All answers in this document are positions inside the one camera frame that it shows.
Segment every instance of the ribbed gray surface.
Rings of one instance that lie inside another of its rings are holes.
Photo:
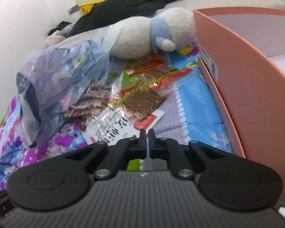
[[[16,209],[2,220],[6,228],[284,228],[273,209],[236,213],[206,201],[195,184],[169,171],[119,172],[98,181],[86,198],[61,211]]]

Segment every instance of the colorful bedding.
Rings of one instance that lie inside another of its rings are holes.
[[[189,66],[193,71],[177,80],[174,91],[160,106],[165,115],[154,127],[157,136],[174,138],[181,144],[198,140],[233,153],[214,98],[201,71],[196,68],[197,56],[183,57],[177,52],[172,52],[164,53],[163,57],[176,68]],[[47,142],[36,148],[27,149],[18,132],[19,115],[20,102],[15,97],[0,127],[0,190],[6,188],[8,178],[18,168],[87,145],[79,126],[67,124]]]

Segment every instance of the white stuffed animal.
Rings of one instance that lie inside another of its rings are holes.
[[[111,54],[121,59],[138,59],[152,50],[175,51],[196,38],[193,12],[171,8],[153,17],[130,17],[109,26],[108,35],[120,30]]]

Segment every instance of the white wall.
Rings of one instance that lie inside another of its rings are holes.
[[[0,121],[16,95],[16,74],[26,54],[40,45],[62,20],[75,22],[67,10],[75,0],[0,0]]]

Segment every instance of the pink box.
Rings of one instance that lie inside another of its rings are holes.
[[[285,201],[285,11],[221,7],[194,15],[201,70],[234,152],[276,170]]]

